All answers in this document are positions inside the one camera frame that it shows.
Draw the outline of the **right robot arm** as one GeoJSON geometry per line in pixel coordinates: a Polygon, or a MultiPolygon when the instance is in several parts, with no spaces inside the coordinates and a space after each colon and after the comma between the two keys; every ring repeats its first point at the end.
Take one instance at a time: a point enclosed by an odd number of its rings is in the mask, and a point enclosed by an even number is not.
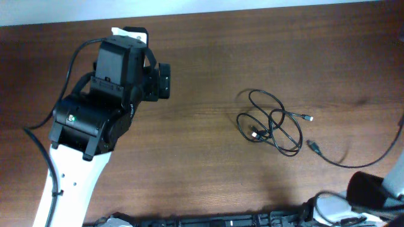
{"type": "Polygon", "coordinates": [[[327,226],[403,226],[403,155],[384,178],[357,172],[347,190],[318,192],[312,217],[327,226]]]}

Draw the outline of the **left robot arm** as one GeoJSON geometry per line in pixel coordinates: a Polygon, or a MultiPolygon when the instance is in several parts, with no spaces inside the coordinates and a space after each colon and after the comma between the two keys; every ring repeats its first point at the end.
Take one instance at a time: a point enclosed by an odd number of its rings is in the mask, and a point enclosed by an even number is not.
{"type": "Polygon", "coordinates": [[[118,139],[141,102],[170,96],[170,66],[156,61],[146,36],[98,40],[93,70],[51,112],[48,167],[35,226],[81,226],[118,139]]]}

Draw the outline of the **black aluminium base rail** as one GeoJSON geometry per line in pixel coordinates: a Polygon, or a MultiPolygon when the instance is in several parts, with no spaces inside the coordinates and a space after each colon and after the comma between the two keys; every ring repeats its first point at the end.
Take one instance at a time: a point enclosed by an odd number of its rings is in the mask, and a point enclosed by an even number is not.
{"type": "Polygon", "coordinates": [[[133,226],[133,227],[283,227],[283,226],[319,226],[312,218],[310,209],[302,206],[281,211],[256,211],[229,214],[210,214],[204,216],[150,216],[136,218],[116,212],[101,217],[83,226],[133,226]]]}

